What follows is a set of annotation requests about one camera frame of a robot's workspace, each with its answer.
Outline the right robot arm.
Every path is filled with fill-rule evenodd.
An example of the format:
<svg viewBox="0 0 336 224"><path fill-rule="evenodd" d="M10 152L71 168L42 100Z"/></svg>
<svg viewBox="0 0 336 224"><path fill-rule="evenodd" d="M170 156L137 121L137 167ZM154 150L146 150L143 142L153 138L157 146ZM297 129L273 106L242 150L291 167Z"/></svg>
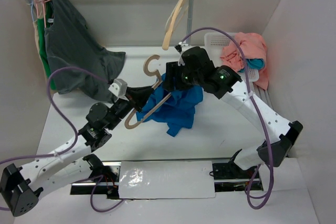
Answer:
<svg viewBox="0 0 336 224"><path fill-rule="evenodd" d="M215 66L204 48L177 45L175 50L180 58L166 64L165 90L171 92L199 86L229 104L265 136L260 146L241 149L234 154L230 160L230 174L240 178L248 169L261 164L279 167L303 125L299 121L290 122L275 112L248 90L248 84L232 68Z"/></svg>

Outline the beige plastic hanger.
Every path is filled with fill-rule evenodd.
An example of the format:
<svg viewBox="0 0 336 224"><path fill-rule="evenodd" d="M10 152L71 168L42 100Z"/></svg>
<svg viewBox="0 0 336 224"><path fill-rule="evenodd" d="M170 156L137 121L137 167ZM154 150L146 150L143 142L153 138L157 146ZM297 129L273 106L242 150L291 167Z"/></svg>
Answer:
<svg viewBox="0 0 336 224"><path fill-rule="evenodd" d="M160 56L157 54L154 54L152 56L149 56L148 59L144 62L143 64L143 72L148 76L148 77L156 77L156 82L155 84L152 86L152 92L151 94L159 87L160 84L163 83L161 74L159 72L159 70L155 69L155 70L150 70L149 69L149 64L153 61L153 60L159 60ZM147 104L150 95L147 97L147 100L145 102L145 104ZM171 97L171 93L167 94L157 105L155 105L151 110L149 110L142 118L141 120L137 121L134 124L130 124L131 119L135 116L137 110L133 109L132 112L128 115L128 117L126 118L125 122L124 122L124 126L126 129L128 130L132 130L136 127L138 127L141 123L143 123L150 115L152 115L160 106L163 105L163 103L165 101L168 100L168 98Z"/></svg>

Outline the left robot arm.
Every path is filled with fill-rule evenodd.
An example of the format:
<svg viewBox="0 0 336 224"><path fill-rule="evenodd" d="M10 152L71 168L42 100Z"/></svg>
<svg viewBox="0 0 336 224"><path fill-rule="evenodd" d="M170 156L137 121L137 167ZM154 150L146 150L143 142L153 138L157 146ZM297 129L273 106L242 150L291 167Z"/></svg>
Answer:
<svg viewBox="0 0 336 224"><path fill-rule="evenodd" d="M7 210L19 217L32 210L46 195L79 180L99 181L106 172L94 151L111 139L112 131L132 110L141 111L153 88L122 88L113 84L116 102L108 107L95 103L86 116L87 124L66 143L48 154L37 155L22 166L7 160L1 175L1 196Z"/></svg>

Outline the blue t shirt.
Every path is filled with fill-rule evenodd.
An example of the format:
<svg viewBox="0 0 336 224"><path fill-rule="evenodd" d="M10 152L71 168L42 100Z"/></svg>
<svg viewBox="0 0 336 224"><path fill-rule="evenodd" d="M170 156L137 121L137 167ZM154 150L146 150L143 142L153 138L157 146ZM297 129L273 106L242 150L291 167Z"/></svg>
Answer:
<svg viewBox="0 0 336 224"><path fill-rule="evenodd" d="M155 107L168 91L163 89L163 83L151 94L142 112L136 113L137 121L140 121L152 108ZM154 120L159 123L166 123L167 134L176 137L182 128L191 129L194 123L195 107L203 101L203 89L194 86L188 90L175 90L171 96L144 122Z"/></svg>

